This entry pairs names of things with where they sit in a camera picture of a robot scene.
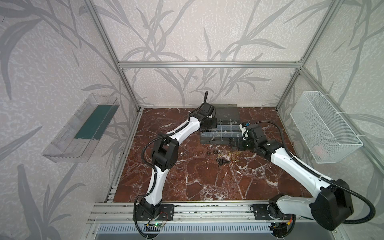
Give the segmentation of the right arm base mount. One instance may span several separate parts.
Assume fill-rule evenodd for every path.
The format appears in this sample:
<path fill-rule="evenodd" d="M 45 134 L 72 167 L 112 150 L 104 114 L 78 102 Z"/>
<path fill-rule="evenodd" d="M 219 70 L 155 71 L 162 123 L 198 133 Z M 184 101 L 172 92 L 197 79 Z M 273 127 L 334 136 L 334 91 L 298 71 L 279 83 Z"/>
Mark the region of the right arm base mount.
<path fill-rule="evenodd" d="M 292 218 L 292 215 L 283 214 L 269 204 L 253 204 L 250 206 L 250 211 L 254 214 L 255 220 L 287 222 Z"/>

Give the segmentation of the grey plastic organizer box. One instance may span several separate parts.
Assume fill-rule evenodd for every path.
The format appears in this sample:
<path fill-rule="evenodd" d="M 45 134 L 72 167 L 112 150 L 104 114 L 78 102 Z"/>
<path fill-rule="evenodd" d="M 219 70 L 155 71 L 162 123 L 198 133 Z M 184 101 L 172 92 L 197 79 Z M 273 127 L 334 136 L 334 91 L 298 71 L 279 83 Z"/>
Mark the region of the grey plastic organizer box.
<path fill-rule="evenodd" d="M 242 138 L 238 106 L 236 104 L 217 104 L 214 106 L 216 127 L 200 133 L 200 142 L 203 145 L 229 145 L 236 150 L 239 140 Z"/>

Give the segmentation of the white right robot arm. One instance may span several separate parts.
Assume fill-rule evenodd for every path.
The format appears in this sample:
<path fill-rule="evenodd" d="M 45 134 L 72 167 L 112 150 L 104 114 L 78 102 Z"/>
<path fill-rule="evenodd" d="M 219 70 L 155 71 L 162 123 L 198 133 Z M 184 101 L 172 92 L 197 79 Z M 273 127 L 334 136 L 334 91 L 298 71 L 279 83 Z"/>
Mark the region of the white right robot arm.
<path fill-rule="evenodd" d="M 322 175 L 291 157 L 284 146 L 275 141 L 258 144 L 255 140 L 234 138 L 231 147 L 239 151 L 251 151 L 277 165 L 311 194 L 310 197 L 292 197 L 280 194 L 269 200 L 270 215 L 298 215 L 316 221 L 321 227 L 332 231 L 354 213 L 352 197 L 343 191 L 349 185 L 343 180 L 336 181 L 339 188 L 332 186 Z"/>

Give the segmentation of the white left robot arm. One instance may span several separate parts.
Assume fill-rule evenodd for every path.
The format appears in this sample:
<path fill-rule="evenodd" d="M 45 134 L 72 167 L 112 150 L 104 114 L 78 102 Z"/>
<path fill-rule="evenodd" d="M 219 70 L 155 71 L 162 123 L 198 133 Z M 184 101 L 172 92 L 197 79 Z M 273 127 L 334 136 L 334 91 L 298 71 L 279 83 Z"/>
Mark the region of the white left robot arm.
<path fill-rule="evenodd" d="M 147 193 L 135 199 L 140 201 L 139 207 L 149 213 L 160 207 L 168 173 L 178 160 L 180 144 L 191 134 L 214 129 L 216 126 L 217 119 L 214 117 L 189 117 L 174 130 L 159 134 L 143 148 L 142 162 L 152 169 L 152 175 Z"/>

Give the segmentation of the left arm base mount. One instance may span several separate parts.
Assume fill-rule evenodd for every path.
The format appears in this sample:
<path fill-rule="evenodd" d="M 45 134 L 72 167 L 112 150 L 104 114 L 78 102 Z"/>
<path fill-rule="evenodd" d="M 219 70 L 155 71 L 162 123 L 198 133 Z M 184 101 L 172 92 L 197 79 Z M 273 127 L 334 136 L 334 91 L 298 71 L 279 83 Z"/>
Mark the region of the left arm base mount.
<path fill-rule="evenodd" d="M 134 213 L 134 220 L 160 220 L 172 221 L 174 218 L 175 205 L 160 204 L 156 206 L 138 204 Z"/>

